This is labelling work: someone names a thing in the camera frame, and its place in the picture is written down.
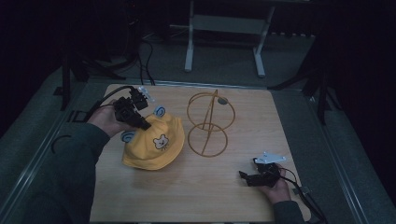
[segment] person's left hand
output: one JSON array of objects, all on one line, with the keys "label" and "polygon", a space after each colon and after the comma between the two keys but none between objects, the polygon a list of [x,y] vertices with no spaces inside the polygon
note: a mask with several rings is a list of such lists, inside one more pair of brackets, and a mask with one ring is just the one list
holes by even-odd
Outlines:
[{"label": "person's left hand", "polygon": [[113,106],[115,101],[116,100],[112,100],[108,105],[99,107],[87,121],[88,123],[102,129],[110,138],[122,131],[131,131],[136,129],[136,127],[132,127],[127,123],[116,120],[116,111]]},{"label": "person's left hand", "polygon": [[[280,169],[280,175],[285,176],[285,169],[282,169],[283,167],[279,164],[277,166]],[[288,183],[282,178],[279,178],[272,188],[267,186],[259,186],[257,188],[267,196],[271,204],[291,200]]]}]

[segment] wire frame stand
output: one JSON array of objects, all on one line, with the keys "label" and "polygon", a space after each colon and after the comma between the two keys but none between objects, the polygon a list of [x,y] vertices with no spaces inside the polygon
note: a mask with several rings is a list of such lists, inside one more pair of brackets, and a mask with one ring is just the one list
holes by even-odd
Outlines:
[{"label": "wire frame stand", "polygon": [[[191,117],[191,112],[190,112],[191,105],[194,103],[195,100],[197,100],[199,98],[203,98],[203,97],[211,97],[209,106],[208,106],[208,108],[206,110],[206,113],[205,113],[204,121],[203,122],[199,122],[199,123],[198,122],[194,122],[192,117]],[[228,124],[225,125],[225,127],[221,127],[218,124],[213,122],[213,112],[214,112],[214,109],[215,109],[215,102],[216,102],[215,100],[216,99],[217,99],[217,102],[220,105],[228,105],[231,108],[231,110],[233,111],[233,118]],[[188,143],[189,143],[189,146],[192,149],[192,151],[194,151],[196,154],[198,154],[198,155],[200,155],[202,157],[207,157],[207,158],[217,157],[218,155],[223,153],[224,150],[228,146],[228,137],[227,137],[227,133],[224,130],[227,129],[228,127],[230,127],[233,124],[234,120],[235,120],[235,110],[233,108],[233,105],[230,104],[230,102],[227,100],[227,98],[219,96],[218,90],[215,90],[215,92],[201,92],[201,93],[197,93],[197,94],[193,95],[190,98],[190,100],[189,100],[189,105],[187,106],[187,116],[189,117],[190,122],[194,125],[190,129],[189,134],[188,134]],[[202,131],[207,132],[204,146],[203,146],[203,148],[200,151],[198,151],[196,148],[194,148],[192,146],[192,144],[191,144],[191,133],[195,129],[200,129]],[[209,139],[210,139],[211,134],[213,132],[222,132],[224,134],[224,136],[225,136],[225,145],[224,145],[224,148],[222,150],[220,150],[219,152],[217,152],[217,153],[207,153],[207,152],[205,152],[205,150],[206,150],[206,147],[207,147],[207,143],[209,142]]]}]

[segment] white metal stand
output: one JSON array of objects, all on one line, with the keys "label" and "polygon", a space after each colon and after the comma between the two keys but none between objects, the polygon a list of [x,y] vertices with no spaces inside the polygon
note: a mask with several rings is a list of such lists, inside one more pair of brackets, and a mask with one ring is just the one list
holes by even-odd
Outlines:
[{"label": "white metal stand", "polygon": [[253,48],[253,55],[256,62],[257,74],[259,77],[264,77],[265,72],[262,64],[262,47],[264,45],[265,37],[268,34],[268,28],[274,15],[274,11],[275,7],[270,7],[266,20],[194,15],[194,1],[190,0],[189,45],[187,47],[184,70],[186,72],[190,72],[192,70],[194,30],[219,31],[261,36],[260,43],[257,47]]}]

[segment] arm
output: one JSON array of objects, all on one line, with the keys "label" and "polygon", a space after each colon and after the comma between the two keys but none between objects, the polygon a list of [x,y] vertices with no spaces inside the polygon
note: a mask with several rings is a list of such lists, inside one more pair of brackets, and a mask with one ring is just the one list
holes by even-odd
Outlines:
[{"label": "arm", "polygon": [[116,121],[113,106],[104,106],[55,149],[48,176],[29,202],[24,223],[89,223],[95,188],[95,164],[116,133],[132,127]]},{"label": "arm", "polygon": [[[280,175],[285,176],[285,170],[280,170]],[[267,186],[258,187],[274,207],[274,217],[277,224],[302,224],[305,223],[303,214],[297,204],[291,200],[288,183],[282,178],[269,188]]]}]

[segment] black device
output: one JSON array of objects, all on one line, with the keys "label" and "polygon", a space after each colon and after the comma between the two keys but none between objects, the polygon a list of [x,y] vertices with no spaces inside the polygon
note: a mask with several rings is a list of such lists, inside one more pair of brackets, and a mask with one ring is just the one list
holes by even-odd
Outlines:
[{"label": "black device", "polygon": [[129,93],[131,93],[131,97],[121,97],[113,103],[116,110],[116,120],[147,130],[151,125],[137,113],[138,110],[149,106],[146,97],[135,88],[131,88]]},{"label": "black device", "polygon": [[147,130],[151,127],[145,118],[143,118],[137,111],[142,110],[149,106],[146,96],[135,89],[133,86],[122,86],[108,95],[106,95],[102,100],[97,101],[96,104],[91,108],[91,110],[87,113],[85,121],[87,121],[93,112],[101,106],[101,104],[108,99],[110,96],[115,94],[118,91],[130,89],[129,93],[131,94],[130,97],[121,97],[116,102],[113,103],[115,109],[116,120],[125,122],[131,126],[136,128],[141,128],[143,130]]},{"label": "black device", "polygon": [[279,167],[273,162],[268,164],[257,163],[256,158],[253,159],[253,162],[256,164],[259,174],[248,175],[239,171],[241,178],[247,181],[249,187],[268,186],[272,188],[280,178]]}]

